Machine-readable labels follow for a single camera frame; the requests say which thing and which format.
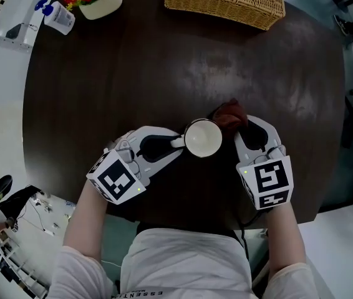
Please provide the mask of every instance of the dark wooden table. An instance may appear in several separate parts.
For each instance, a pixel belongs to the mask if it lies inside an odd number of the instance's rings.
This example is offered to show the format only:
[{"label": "dark wooden table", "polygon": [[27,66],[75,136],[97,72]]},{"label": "dark wooden table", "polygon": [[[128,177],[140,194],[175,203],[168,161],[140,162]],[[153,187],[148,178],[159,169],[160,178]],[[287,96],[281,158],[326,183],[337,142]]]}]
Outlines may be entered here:
[{"label": "dark wooden table", "polygon": [[[291,156],[292,204],[311,221],[336,163],[344,115],[340,40],[286,3],[269,31],[123,0],[89,21],[78,9],[63,36],[41,26],[24,96],[24,157],[31,184],[77,202],[103,147],[143,125],[181,131],[230,98],[276,127]],[[183,154],[147,191],[108,212],[177,227],[238,228],[255,214],[233,143],[206,159]],[[256,223],[262,226],[263,218]]]}]

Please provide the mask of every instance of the person's leg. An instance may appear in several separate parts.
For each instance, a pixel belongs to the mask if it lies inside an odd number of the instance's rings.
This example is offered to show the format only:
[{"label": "person's leg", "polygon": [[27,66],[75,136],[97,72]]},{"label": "person's leg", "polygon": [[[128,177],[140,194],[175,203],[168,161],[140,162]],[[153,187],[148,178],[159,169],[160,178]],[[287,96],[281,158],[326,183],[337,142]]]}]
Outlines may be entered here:
[{"label": "person's leg", "polygon": [[340,31],[348,36],[349,34],[353,34],[353,22],[348,22],[337,16],[336,14],[333,16],[336,24],[339,26]]},{"label": "person's leg", "polygon": [[0,202],[1,212],[6,216],[6,218],[12,217],[16,221],[22,209],[28,202],[28,199],[39,191],[41,190],[35,186],[28,186],[18,192],[15,192],[8,199]]}]

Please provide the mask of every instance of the white robotic hand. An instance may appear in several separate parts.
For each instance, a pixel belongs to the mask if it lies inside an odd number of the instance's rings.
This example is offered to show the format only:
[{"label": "white robotic hand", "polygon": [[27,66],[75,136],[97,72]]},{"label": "white robotic hand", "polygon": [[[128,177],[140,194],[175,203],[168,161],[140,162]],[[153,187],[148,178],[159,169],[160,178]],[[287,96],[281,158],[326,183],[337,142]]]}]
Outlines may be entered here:
[{"label": "white robotic hand", "polygon": [[162,144],[170,143],[179,136],[178,133],[167,128],[143,126],[109,143],[105,152],[115,150],[137,179],[147,187],[150,184],[150,177],[182,153],[180,148],[174,148],[171,145],[166,151],[153,152],[155,151],[153,148],[163,148],[164,145],[158,145],[159,141],[163,141]]},{"label": "white robotic hand", "polygon": [[243,186],[257,210],[290,201],[293,172],[278,132],[269,123],[248,115],[249,127],[235,134]]},{"label": "white robotic hand", "polygon": [[127,138],[130,134],[132,134],[134,131],[129,131],[128,133],[124,134],[123,136],[117,138],[115,141],[111,141],[107,147],[104,149],[104,153],[110,151],[110,150],[116,150],[118,155],[122,158],[122,160],[128,165],[130,168],[131,172],[140,179],[140,169],[139,165],[136,161],[134,161],[134,152],[132,151],[129,142],[127,141]]}]

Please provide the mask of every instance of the black cable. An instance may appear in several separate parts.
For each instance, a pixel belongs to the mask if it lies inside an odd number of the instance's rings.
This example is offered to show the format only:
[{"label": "black cable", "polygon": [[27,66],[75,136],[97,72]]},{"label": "black cable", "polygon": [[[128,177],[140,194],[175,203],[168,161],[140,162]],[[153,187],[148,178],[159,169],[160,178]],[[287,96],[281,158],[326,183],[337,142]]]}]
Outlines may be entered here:
[{"label": "black cable", "polygon": [[17,219],[16,219],[17,221],[18,221],[20,218],[22,218],[22,217],[26,214],[26,212],[27,212],[27,204],[24,205],[24,208],[25,208],[26,210],[24,211],[23,215],[17,217]]},{"label": "black cable", "polygon": [[12,196],[10,196],[10,197],[9,197],[8,199],[6,199],[5,201],[0,202],[0,207],[2,207],[2,204],[5,204],[5,203],[7,203],[7,202],[12,202],[13,200],[19,199],[19,198],[21,198],[21,197],[12,198]]},{"label": "black cable", "polygon": [[28,221],[27,219],[25,219],[25,218],[21,218],[21,219],[24,219],[28,224],[33,225],[36,229],[40,230],[41,232],[45,232],[44,230],[42,230],[38,226],[34,225],[32,222]]},{"label": "black cable", "polygon": [[31,204],[31,206],[35,209],[35,211],[37,212],[38,217],[39,217],[39,221],[41,222],[42,230],[45,231],[44,225],[43,225],[43,223],[42,223],[41,215],[39,215],[37,209],[36,209],[35,206],[32,204],[32,202],[31,202],[30,200],[28,200],[28,201],[29,201],[29,203]]},{"label": "black cable", "polygon": [[239,225],[239,228],[240,228],[240,231],[241,231],[241,239],[243,240],[243,243],[244,243],[244,251],[246,252],[246,257],[247,257],[247,260],[249,260],[249,250],[248,250],[248,247],[247,247],[247,241],[244,237],[244,228],[247,227],[247,226],[250,226],[253,222],[255,222],[257,219],[260,218],[260,216],[262,214],[264,214],[265,212],[264,211],[258,211],[254,217],[252,219],[250,219],[247,223],[242,223],[240,221],[240,218],[239,218],[239,215],[238,213],[236,212],[236,219],[238,221],[238,225]]}]

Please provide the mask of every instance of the white pot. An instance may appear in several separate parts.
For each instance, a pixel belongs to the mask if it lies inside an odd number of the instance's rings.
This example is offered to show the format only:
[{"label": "white pot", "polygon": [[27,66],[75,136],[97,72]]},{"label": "white pot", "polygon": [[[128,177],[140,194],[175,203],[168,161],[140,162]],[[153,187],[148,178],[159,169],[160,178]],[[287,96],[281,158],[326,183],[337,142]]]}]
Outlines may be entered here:
[{"label": "white pot", "polygon": [[87,19],[95,20],[116,11],[121,3],[122,0],[96,0],[92,4],[79,6],[79,8]]}]

